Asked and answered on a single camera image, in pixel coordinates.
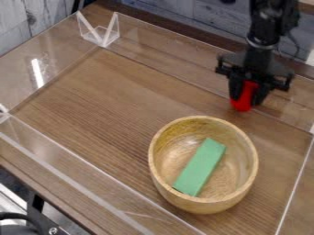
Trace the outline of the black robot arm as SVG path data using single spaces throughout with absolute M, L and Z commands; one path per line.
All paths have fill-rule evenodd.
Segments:
M 259 106 L 272 90 L 287 92 L 293 71 L 275 58 L 279 40 L 295 38 L 291 30 L 300 18 L 297 0 L 249 0 L 247 47 L 216 58 L 216 73 L 228 79 L 231 106 L 245 112 Z

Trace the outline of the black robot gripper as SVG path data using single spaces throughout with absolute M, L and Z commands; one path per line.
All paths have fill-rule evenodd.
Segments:
M 232 100 L 240 98 L 244 81 L 253 82 L 252 106 L 261 104 L 271 90 L 289 90 L 293 71 L 273 57 L 276 45 L 276 40 L 264 43 L 257 38 L 247 38 L 244 50 L 216 57 L 216 73 L 225 75 L 229 80 Z

